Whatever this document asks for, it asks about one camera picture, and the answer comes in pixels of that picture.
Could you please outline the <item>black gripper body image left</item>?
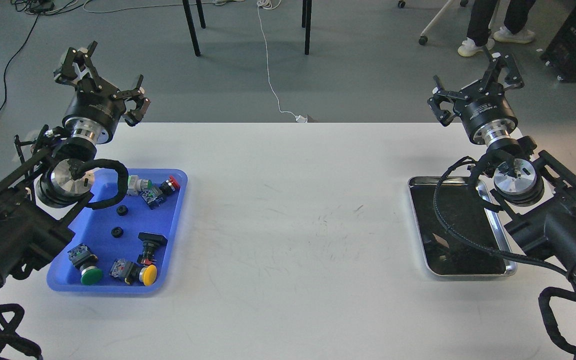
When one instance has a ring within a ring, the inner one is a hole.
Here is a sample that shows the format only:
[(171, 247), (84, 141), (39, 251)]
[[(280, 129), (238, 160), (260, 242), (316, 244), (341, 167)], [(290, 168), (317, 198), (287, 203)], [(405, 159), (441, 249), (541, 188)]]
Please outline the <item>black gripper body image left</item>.
[(62, 119), (62, 125), (73, 132), (80, 120), (96, 123), (100, 128), (96, 132), (97, 143), (106, 144), (114, 139), (119, 120), (127, 107), (124, 100), (113, 98), (119, 91), (114, 84), (103, 80), (101, 87), (93, 85), (91, 80), (80, 80), (75, 85), (75, 93)]

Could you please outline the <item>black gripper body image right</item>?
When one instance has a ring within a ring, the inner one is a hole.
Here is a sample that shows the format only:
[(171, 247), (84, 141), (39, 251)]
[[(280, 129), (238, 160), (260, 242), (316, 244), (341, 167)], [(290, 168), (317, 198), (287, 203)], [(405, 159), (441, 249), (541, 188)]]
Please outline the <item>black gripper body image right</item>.
[(482, 93), (482, 85), (470, 85), (460, 89), (459, 93), (467, 99), (455, 101), (455, 114), (461, 119), (468, 139), (475, 145), (489, 146), (494, 142), (490, 134), (494, 128), (502, 128), (506, 137), (518, 125), (518, 119), (505, 98), (507, 87), (493, 85)]

